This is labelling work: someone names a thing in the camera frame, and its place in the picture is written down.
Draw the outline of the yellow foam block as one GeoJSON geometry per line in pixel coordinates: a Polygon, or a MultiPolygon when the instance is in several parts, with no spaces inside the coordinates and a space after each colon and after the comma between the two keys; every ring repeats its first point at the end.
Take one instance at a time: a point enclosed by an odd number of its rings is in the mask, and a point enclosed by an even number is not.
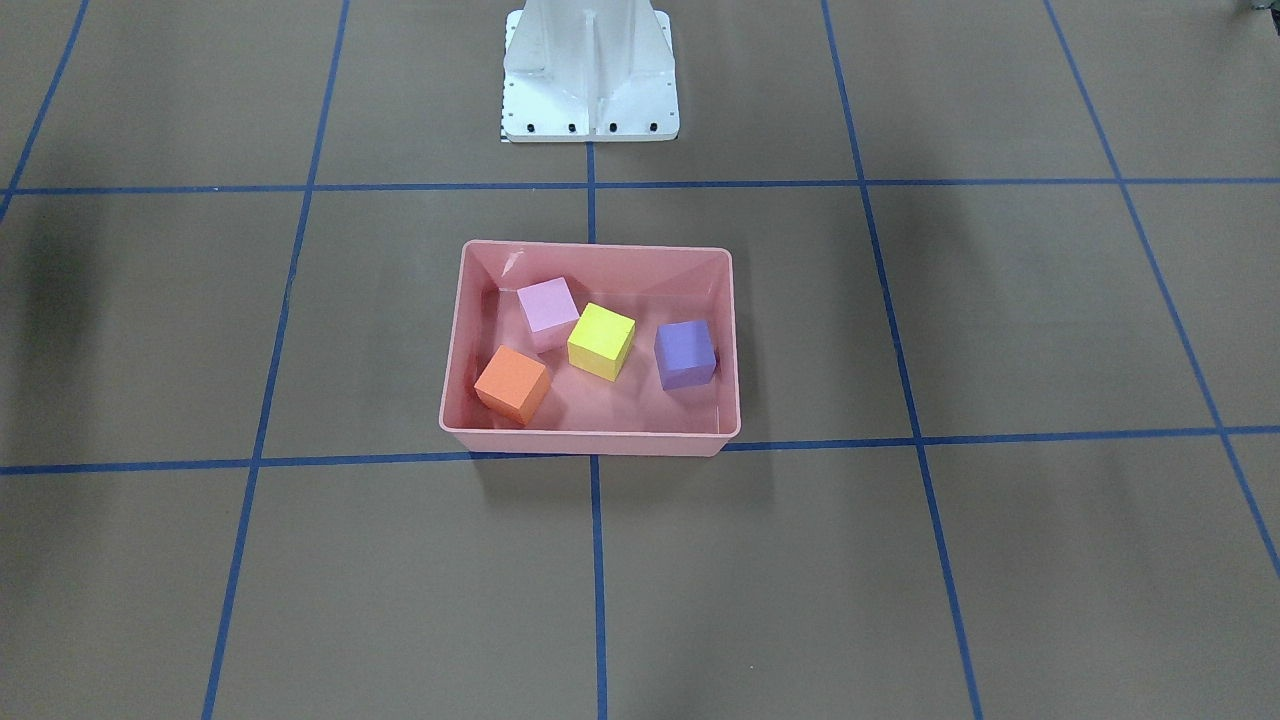
{"type": "Polygon", "coordinates": [[[634,345],[637,323],[631,316],[589,302],[567,340],[571,366],[608,382],[618,379],[634,345]]]}

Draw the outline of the purple foam block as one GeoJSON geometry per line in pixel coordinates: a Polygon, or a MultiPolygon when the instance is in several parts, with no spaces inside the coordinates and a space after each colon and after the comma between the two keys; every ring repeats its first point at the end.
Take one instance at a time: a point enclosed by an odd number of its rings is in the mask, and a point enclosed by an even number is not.
{"type": "Polygon", "coordinates": [[[718,363],[708,320],[659,325],[655,332],[654,359],[664,391],[709,384],[718,363]]]}

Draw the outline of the pink foam block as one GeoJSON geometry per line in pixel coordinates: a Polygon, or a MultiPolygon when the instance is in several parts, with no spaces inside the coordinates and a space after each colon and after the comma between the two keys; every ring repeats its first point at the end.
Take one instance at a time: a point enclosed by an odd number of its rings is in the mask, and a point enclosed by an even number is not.
{"type": "Polygon", "coordinates": [[[564,277],[525,286],[517,290],[517,300],[536,354],[567,345],[580,313],[564,277]]]}

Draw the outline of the orange foam block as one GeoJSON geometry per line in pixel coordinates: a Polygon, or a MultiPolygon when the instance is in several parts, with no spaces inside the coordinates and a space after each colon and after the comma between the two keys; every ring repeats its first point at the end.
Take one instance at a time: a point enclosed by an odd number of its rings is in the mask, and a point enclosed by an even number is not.
{"type": "Polygon", "coordinates": [[[499,345],[474,383],[480,401],[492,411],[527,425],[552,387],[550,369],[525,354],[499,345]]]}

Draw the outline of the pink plastic bin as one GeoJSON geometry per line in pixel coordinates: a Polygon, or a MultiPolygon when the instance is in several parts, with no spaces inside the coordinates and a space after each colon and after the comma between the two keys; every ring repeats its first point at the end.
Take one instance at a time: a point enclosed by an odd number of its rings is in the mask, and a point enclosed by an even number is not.
{"type": "Polygon", "coordinates": [[[467,450],[498,454],[712,456],[742,424],[733,259],[724,249],[470,240],[460,259],[440,428],[467,450]],[[632,318],[636,334],[616,380],[541,355],[550,391],[520,425],[486,407],[474,384],[502,345],[532,355],[517,292],[566,279],[579,306],[632,318]],[[704,320],[717,356],[704,386],[663,389],[657,331],[704,320]]]}

